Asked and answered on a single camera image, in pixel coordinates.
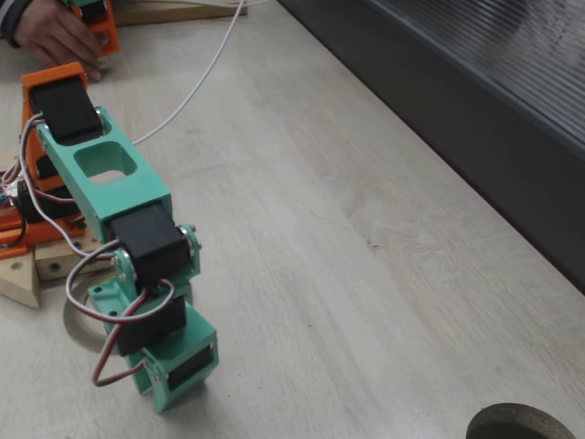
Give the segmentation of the person's bare hand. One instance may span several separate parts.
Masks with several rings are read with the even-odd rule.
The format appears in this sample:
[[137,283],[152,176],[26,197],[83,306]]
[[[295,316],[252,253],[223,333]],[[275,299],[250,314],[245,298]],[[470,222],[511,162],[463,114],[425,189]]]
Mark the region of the person's bare hand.
[[97,39],[59,1],[32,1],[16,26],[14,41],[48,68],[79,62],[90,81],[101,78]]

